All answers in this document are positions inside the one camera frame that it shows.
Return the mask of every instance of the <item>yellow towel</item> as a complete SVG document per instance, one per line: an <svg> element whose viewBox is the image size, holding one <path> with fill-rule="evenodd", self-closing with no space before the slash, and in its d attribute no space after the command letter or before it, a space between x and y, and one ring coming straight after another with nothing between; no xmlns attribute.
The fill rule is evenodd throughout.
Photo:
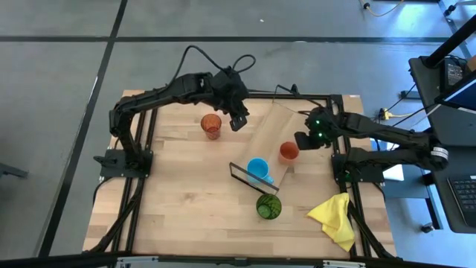
<svg viewBox="0 0 476 268"><path fill-rule="evenodd" d="M355 237L349 218L347 218L347 205L349 205L349 194L336 194L312 209L307 216L321 222L322 231L342 249L349 252L355 242Z"/></svg>

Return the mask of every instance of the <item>gray floor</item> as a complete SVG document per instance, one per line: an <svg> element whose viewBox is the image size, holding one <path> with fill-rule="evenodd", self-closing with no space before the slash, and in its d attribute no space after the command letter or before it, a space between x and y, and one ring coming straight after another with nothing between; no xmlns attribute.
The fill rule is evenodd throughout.
<svg viewBox="0 0 476 268"><path fill-rule="evenodd" d="M108 36L119 4L112 0L4 0L0 2L0 35ZM372 1L377 13L393 5ZM451 19L460 27L474 13L474 7L458 7ZM387 16L374 18L360 8L358 0L129 0L119 30L119 36L449 35L450 27L437 4L405 3ZM409 58L430 54L439 45L195 44L221 65L231 64L241 54L255 55L255 67L242 74L250 89L273 90L278 83L296 83L302 92L361 95L366 115L389 107L398 100L400 91L413 85L408 73ZM52 255L74 254L82 249L100 169L92 156L102 155L109 140L107 111L124 89L150 89L168 82L187 45L115 44ZM473 39L468 45L471 52L476 52ZM0 179L0 259L36 254L105 47L102 42L0 42L0 162L30 171L25 180L11 176ZM453 54L463 56L459 49ZM188 71L216 70L192 51L181 73ZM408 113L421 107L418 101L405 101L393 113ZM402 127L410 127L423 115L419 116ZM476 264L471 254L476 236L452 233L447 224L443 230L427 235L416 231L419 224L429 221L424 201L387 200L387 211L397 253L405 260Z"/></svg>

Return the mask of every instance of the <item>wooden tabletop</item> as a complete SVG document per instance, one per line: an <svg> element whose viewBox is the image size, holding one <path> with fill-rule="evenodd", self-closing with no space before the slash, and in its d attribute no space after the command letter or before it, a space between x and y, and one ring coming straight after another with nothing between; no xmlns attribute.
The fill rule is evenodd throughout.
<svg viewBox="0 0 476 268"><path fill-rule="evenodd" d="M127 90L136 95L141 90ZM347 112L363 112L356 95L345 95ZM276 100L289 109L311 110L304 100ZM260 193L230 176L232 162L251 140L271 107L269 99L247 99L248 124L233 132L228 115L204 104L161 107L155 125L154 159L135 233L133 252L138 254L247 256L290 258L347 258L345 252L321 231L321 224L306 217L315 206L338 194L333 180L332 148L301 151L287 170L277 196L281 215L264 220L256 213ZM210 141L200 127L207 113L222 119L222 134ZM147 113L145 143L150 112ZM354 147L371 149L369 139L351 139ZM124 179L107 182L97 193L83 248L95 246L116 220ZM365 220L387 251L395 254L382 193L372 184L360 183ZM123 228L120 249L125 247L129 223ZM356 248L362 255L358 228Z"/></svg>

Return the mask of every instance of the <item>orange cup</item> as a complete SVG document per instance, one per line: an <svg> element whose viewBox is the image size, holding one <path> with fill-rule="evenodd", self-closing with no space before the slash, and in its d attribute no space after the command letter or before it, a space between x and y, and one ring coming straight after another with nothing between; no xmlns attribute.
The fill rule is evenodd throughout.
<svg viewBox="0 0 476 268"><path fill-rule="evenodd" d="M218 115L208 114L202 118L200 122L203 131L210 140L216 140L220 137L220 127L222 127L222 119Z"/></svg>
<svg viewBox="0 0 476 268"><path fill-rule="evenodd" d="M280 154L277 160L284 165L293 165L299 155L299 148L294 142L287 141L280 147Z"/></svg>

